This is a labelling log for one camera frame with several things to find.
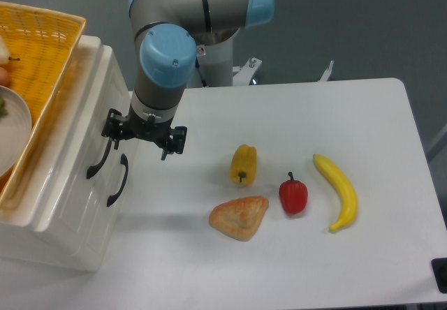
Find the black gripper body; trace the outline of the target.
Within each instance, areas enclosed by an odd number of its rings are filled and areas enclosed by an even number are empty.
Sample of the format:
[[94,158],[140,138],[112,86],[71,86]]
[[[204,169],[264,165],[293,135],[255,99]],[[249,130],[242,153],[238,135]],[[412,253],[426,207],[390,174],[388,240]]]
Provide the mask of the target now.
[[168,141],[173,119],[163,122],[156,122],[155,119],[144,120],[134,112],[130,112],[126,118],[127,122],[122,128],[123,139],[137,138],[156,145],[165,145]]

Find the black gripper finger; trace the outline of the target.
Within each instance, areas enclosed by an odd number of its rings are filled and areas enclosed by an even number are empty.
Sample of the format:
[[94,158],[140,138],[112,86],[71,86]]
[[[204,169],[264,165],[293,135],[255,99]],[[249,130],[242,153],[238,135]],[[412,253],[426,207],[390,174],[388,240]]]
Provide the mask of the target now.
[[167,134],[159,140],[159,147],[162,149],[161,160],[166,160],[171,154],[183,154],[186,136],[187,127],[185,126],[169,128]]
[[122,140],[130,138],[129,118],[123,116],[120,111],[110,108],[101,135],[112,142],[114,149],[118,149]]

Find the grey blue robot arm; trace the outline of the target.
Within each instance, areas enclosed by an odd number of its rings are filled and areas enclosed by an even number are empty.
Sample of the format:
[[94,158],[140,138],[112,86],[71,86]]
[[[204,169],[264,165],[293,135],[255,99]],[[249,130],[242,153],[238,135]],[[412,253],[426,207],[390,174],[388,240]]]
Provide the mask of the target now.
[[108,112],[107,148],[137,138],[181,154],[187,129],[172,127],[197,62],[197,38],[268,23],[274,0],[128,0],[138,72],[127,115]]

